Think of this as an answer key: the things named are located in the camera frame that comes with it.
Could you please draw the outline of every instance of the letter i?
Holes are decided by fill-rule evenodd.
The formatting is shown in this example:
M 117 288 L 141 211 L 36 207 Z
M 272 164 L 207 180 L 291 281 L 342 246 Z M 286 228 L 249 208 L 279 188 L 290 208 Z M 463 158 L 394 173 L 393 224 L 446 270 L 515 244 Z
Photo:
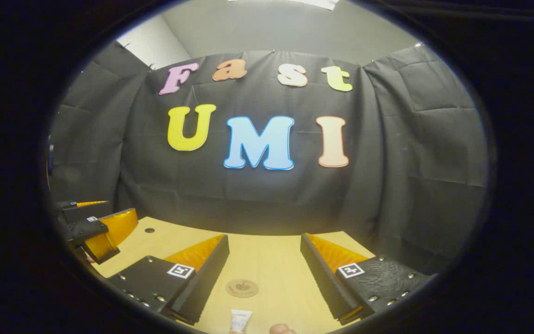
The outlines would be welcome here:
M 322 116 L 316 122 L 323 129 L 323 155 L 318 159 L 318 164 L 324 167 L 346 166 L 350 160 L 343 154 L 341 133 L 345 120 L 335 116 Z

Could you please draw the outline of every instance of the peach letter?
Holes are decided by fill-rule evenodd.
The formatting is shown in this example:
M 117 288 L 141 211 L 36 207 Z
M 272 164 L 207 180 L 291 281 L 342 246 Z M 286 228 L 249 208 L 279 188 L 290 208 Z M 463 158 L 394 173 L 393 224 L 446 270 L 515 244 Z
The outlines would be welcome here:
M 306 70 L 300 65 L 282 64 L 279 71 L 281 74 L 277 75 L 277 80 L 284 85 L 303 87 L 308 83 L 308 79 L 304 75 Z
M 341 135 L 345 120 L 335 116 L 322 116 L 316 122 L 323 129 L 323 155 L 318 159 L 318 164 L 324 167 L 346 166 L 350 160 L 343 154 Z

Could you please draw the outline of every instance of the round coaster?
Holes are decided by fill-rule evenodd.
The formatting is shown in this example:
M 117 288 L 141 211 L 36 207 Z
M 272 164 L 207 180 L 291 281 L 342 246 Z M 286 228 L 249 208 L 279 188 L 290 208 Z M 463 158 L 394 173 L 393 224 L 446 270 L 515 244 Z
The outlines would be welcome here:
M 247 279 L 235 279 L 226 284 L 226 291 L 232 296 L 246 298 L 256 295 L 259 287 Z

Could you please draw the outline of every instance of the letter u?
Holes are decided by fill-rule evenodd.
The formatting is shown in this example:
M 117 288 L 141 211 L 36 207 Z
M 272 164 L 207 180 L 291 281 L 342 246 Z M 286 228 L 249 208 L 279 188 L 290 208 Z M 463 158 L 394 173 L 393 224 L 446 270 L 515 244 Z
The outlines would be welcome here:
M 207 140 L 207 133 L 210 129 L 211 113 L 216 111 L 214 104 L 200 104 L 195 108 L 195 112 L 199 114 L 197 121 L 197 132 L 191 138 L 183 136 L 184 116 L 191 111 L 188 107 L 172 108 L 168 112 L 170 122 L 168 124 L 168 143 L 175 150 L 192 151 L 197 150 L 205 144 Z

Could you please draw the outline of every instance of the yellow letter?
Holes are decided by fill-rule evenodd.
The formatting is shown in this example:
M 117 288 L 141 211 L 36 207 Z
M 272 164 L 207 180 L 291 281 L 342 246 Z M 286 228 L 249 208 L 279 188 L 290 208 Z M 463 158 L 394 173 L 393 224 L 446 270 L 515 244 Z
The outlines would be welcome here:
M 332 89 L 350 91 L 353 88 L 350 84 L 343 82 L 343 78 L 349 78 L 350 74 L 343 72 L 339 66 L 321 68 L 320 71 L 327 74 L 327 82 Z
M 316 122 L 323 128 L 323 155 L 318 159 L 318 164 L 324 167 L 346 166 L 350 160 L 343 154 L 341 136 L 345 120 L 335 116 L 322 116 Z
M 214 73 L 213 78 L 217 82 L 226 79 L 240 78 L 244 76 L 244 74 L 246 74 L 244 64 L 244 59 L 231 59 L 225 61 L 224 63 L 218 65 L 218 70 L 216 70 L 216 72 Z
M 184 138 L 183 126 L 184 116 L 189 113 L 188 107 L 176 107 L 172 108 L 168 112 L 170 122 L 168 123 L 168 143 L 175 150 L 179 151 L 192 151 L 197 150 L 205 144 L 207 140 L 207 133 L 210 129 L 210 116 L 211 113 L 216 111 L 216 106 L 213 104 L 200 104 L 195 108 L 195 112 L 199 114 L 199 120 L 197 120 L 197 132 L 191 138 Z
M 300 65 L 282 64 L 279 71 L 281 74 L 277 75 L 277 80 L 284 85 L 303 87 L 308 83 L 308 79 L 304 75 L 306 70 Z

